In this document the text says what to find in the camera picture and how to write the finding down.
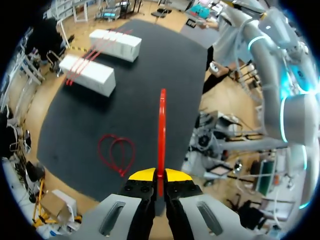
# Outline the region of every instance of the storage shelf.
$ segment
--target storage shelf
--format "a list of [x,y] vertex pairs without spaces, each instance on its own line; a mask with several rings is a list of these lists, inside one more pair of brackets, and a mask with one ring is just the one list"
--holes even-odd
[[59,8],[59,7],[61,7],[61,6],[65,5],[65,4],[67,4],[67,3],[72,2],[72,1],[73,1],[73,0],[66,0],[66,1],[65,1],[65,2],[63,2],[63,3],[58,4],[56,7],[57,7],[57,8]]

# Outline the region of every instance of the cable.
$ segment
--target cable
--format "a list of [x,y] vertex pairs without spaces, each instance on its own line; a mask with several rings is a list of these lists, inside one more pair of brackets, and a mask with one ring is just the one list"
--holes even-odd
[[276,193],[275,193],[274,200],[273,200],[273,201],[274,201],[274,206],[273,206],[273,218],[274,218],[275,223],[277,224],[277,226],[281,229],[280,222],[279,222],[278,217],[277,217],[277,214],[276,214],[276,210],[277,210],[277,200],[278,200],[279,190],[280,190],[280,188],[278,187],[278,189],[276,190]]
[[[277,175],[285,175],[287,174],[286,171],[282,171],[282,172],[277,172],[277,173],[266,173],[266,174],[249,174],[249,175],[244,175],[241,176],[241,178],[258,178],[258,177],[271,177],[274,176],[275,174]],[[240,186],[239,186],[239,176],[237,176],[237,178],[235,179],[235,186],[237,189],[239,189],[242,193],[247,193],[246,191],[244,191]]]
[[19,201],[16,202],[18,205],[19,205],[19,203],[21,203],[25,199],[27,193],[28,193],[28,191],[26,190],[23,197]]
[[240,75],[240,76],[239,76],[239,83],[241,84],[242,89],[243,89],[254,101],[256,101],[256,102],[258,102],[258,103],[261,104],[261,103],[262,103],[262,100],[261,100],[260,98],[256,97],[255,95],[253,95],[253,94],[250,92],[250,89],[246,86],[245,81],[243,81],[244,75],[243,75],[242,72],[241,72],[241,68],[240,68],[239,60],[238,60],[238,59],[239,59],[239,58],[238,58],[238,53],[237,53],[237,51],[238,51],[238,45],[239,45],[240,40],[241,40],[241,34],[242,34],[245,26],[246,26],[248,23],[250,23],[250,22],[252,22],[252,21],[254,21],[254,20],[256,20],[256,19],[250,18],[250,19],[247,19],[246,21],[244,21],[244,22],[241,24],[241,26],[240,26],[240,28],[239,28],[239,31],[237,32],[236,37],[235,37],[233,55],[234,55],[236,70],[237,70],[237,72],[239,72],[239,75]]
[[[109,158],[111,162],[108,162],[107,159],[103,156],[102,151],[101,151],[101,143],[107,139],[107,138],[113,138],[113,141],[109,147]],[[122,142],[127,142],[129,143],[131,149],[132,149],[132,155],[131,155],[131,159],[129,164],[127,165],[127,167],[125,168],[125,148]],[[120,167],[118,167],[115,163],[115,159],[112,155],[112,149],[113,147],[117,144],[120,143],[121,146],[121,153],[122,153],[122,158],[121,158],[121,165]],[[114,134],[105,134],[102,136],[102,138],[99,140],[98,142],[98,156],[101,159],[101,161],[107,165],[107,167],[109,167],[110,169],[118,172],[120,174],[121,177],[124,177],[125,174],[127,173],[127,171],[130,169],[130,167],[132,166],[132,164],[134,163],[135,157],[136,157],[136,148],[134,143],[126,138],[126,137],[117,137]]]

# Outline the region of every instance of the office chair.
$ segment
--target office chair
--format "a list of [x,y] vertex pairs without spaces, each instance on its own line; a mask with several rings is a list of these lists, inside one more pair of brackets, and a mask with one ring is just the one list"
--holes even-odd
[[267,221],[267,218],[259,209],[251,207],[251,204],[261,205],[261,203],[248,200],[242,206],[239,206],[241,195],[239,193],[236,195],[238,196],[236,204],[230,199],[227,199],[226,201],[231,204],[231,209],[239,214],[241,225],[250,230],[254,230],[255,228],[261,229]]

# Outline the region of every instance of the yellow-black tape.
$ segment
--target yellow-black tape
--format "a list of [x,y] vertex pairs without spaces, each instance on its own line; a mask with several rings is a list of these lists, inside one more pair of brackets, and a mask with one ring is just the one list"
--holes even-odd
[[129,180],[152,182],[154,179],[155,170],[156,168],[153,167],[142,171],[137,171],[129,177]]
[[88,52],[86,48],[80,47],[80,46],[70,46],[70,49],[85,52],[85,53]]

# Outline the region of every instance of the wooden floor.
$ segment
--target wooden floor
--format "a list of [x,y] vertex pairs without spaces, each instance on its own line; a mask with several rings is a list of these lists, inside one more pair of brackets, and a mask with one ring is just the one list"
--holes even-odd
[[[137,14],[133,16],[132,19],[141,19],[154,23],[155,18],[151,16],[150,13],[154,12],[157,8],[157,4],[145,1],[140,9],[140,12],[144,13],[144,15]],[[94,29],[117,28],[129,21],[128,19],[119,19],[115,22],[94,21],[93,18],[96,10],[96,5],[89,7],[88,17],[90,20],[88,23],[74,23],[73,17],[70,17],[63,22],[66,34],[68,36],[72,34],[75,35],[72,46],[89,49],[89,34]],[[157,24],[179,32],[186,20],[187,18],[183,13],[173,10],[172,13],[168,14],[166,18],[159,19]],[[84,54],[78,50],[68,50],[68,52],[78,56],[82,56]],[[38,161],[37,149],[42,123],[45,119],[51,101],[53,100],[57,90],[64,80],[64,76],[55,78],[54,74],[50,72],[45,74],[45,77],[46,80],[41,86],[37,87],[34,83],[32,86],[30,86],[29,90],[26,92],[26,100],[24,101],[24,104],[22,104],[23,116],[27,112],[28,105],[34,91],[37,89],[33,101],[28,109],[25,124],[23,126],[25,129],[28,129],[31,132],[32,150],[31,153],[27,155],[27,159],[33,163]],[[17,79],[14,80],[9,95],[9,105],[12,109],[15,109],[25,83],[26,79],[24,79],[23,76],[17,77]],[[234,83],[229,78],[225,79],[222,83],[218,84],[202,97],[199,109],[205,110],[206,112],[219,110],[224,114],[234,114],[235,116],[243,119],[251,127],[254,127],[256,124],[255,104],[242,90],[241,86],[237,83]],[[197,178],[195,178],[194,181],[198,184],[203,182],[203,180]],[[59,189],[69,196],[75,198],[77,200],[78,211],[81,214],[84,214],[86,211],[98,204],[97,201],[67,186],[64,182],[52,175],[48,170],[46,170],[45,175],[45,188],[47,190]],[[206,187],[203,189],[203,191],[224,202],[226,198],[233,198],[238,190],[235,188],[233,180],[218,180],[216,184],[211,187]],[[150,239],[173,239],[168,226],[168,221],[165,216],[155,218]]]

